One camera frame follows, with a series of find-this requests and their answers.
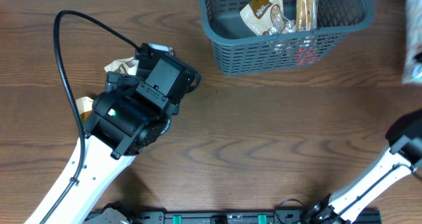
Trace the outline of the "multicolour tissue pack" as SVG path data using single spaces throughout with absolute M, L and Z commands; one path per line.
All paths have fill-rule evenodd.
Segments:
M 406 56 L 403 84 L 421 84 L 421 0 L 406 0 Z

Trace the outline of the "orange biscuit roll pack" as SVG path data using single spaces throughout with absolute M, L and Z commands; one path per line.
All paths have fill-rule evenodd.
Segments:
M 316 49 L 311 46 L 314 36 L 313 31 L 317 29 L 317 7 L 318 0 L 296 0 L 296 32 L 307 32 L 307 35 L 299 43 L 295 59 L 298 65 L 313 63 L 312 56 Z

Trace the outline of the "beige snack bag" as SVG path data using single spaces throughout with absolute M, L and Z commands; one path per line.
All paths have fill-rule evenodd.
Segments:
M 240 12 L 246 26 L 257 36 L 296 32 L 296 23 L 284 15 L 282 0 L 252 0 Z
M 84 123 L 92 112 L 92 104 L 94 100 L 85 96 L 77 99 L 75 102 L 78 109 L 78 113 L 80 115 L 80 119 L 82 123 Z
M 160 57 L 166 53 L 175 56 L 174 49 L 169 47 L 169 52 L 148 48 L 147 57 L 145 59 L 138 59 L 137 57 L 129 57 L 126 59 L 116 59 L 109 65 L 104 67 L 106 72 L 118 72 L 121 74 L 128 74 L 135 76 L 138 70 L 139 63 L 141 69 L 152 70 L 153 64 L 157 63 Z

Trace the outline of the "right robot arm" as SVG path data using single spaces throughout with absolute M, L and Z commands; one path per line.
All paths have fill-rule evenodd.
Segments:
M 353 223 L 386 189 L 421 168 L 420 109 L 400 117 L 385 138 L 388 144 L 375 161 L 304 214 L 305 223 Z

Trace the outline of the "dark grey plastic basket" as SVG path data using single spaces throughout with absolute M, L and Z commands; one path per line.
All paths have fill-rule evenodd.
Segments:
M 372 0 L 318 0 L 314 30 L 257 36 L 240 12 L 252 0 L 198 0 L 218 69 L 228 76 L 304 67 L 375 18 Z

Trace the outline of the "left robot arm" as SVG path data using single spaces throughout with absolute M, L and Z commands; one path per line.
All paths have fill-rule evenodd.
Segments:
M 133 61 L 134 74 L 110 70 L 104 92 L 79 101 L 82 138 L 28 223 L 82 223 L 119 173 L 168 131 L 184 95 L 200 83 L 164 45 L 143 44 Z

